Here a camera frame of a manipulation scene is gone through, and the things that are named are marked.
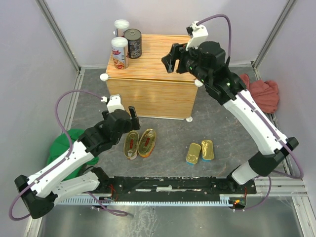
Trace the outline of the wooden cube cabinet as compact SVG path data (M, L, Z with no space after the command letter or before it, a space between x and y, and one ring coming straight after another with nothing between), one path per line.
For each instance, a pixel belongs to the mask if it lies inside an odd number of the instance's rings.
M191 74L167 73L161 59L173 43L187 43L184 35L142 35L142 56L117 69L109 59L106 81L111 95L119 94L125 108L134 106L140 117L193 120L198 87Z

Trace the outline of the dark blue round can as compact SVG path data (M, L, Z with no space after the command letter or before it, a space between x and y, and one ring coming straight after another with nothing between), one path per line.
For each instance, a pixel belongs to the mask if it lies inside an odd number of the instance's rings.
M137 59L142 56L142 34L138 29L128 29L124 32L128 41L128 56Z

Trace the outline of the tall white-lid can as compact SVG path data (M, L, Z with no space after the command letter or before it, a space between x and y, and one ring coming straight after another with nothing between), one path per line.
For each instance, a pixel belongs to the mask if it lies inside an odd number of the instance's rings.
M128 41L124 37L115 37L111 40L112 58L117 69L128 67Z
M125 19L118 19L114 22L114 35L115 37L123 37L124 32L129 29L130 23Z

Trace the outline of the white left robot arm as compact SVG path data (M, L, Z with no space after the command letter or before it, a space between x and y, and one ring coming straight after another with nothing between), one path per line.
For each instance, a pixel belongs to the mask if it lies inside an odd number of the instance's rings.
M53 207L73 195L96 190L103 193L109 180L102 170L65 180L75 169L116 145L123 134L140 129L136 110L130 106L111 107L102 112L103 120L90 127L56 160L27 177L18 176L14 183L19 198L33 219L43 217Z

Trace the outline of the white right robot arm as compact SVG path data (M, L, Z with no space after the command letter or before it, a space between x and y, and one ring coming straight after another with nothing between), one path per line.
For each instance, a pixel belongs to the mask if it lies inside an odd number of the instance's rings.
M220 44L213 41L205 41L198 48L175 43L161 61L168 73L193 75L255 141L258 153L236 168L226 181L227 189L238 193L246 182L268 176L287 156L293 156L299 143L295 137L286 137L265 116L241 78L230 71L230 58L225 55Z

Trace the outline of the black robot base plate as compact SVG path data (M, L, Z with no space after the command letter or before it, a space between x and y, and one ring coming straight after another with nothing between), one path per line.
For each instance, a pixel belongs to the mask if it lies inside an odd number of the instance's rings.
M237 184L232 178L215 177L119 177L107 179L92 191L94 195L109 194L114 200L128 194L140 196L142 193L172 194L212 194L245 195L256 194L254 181L244 185Z

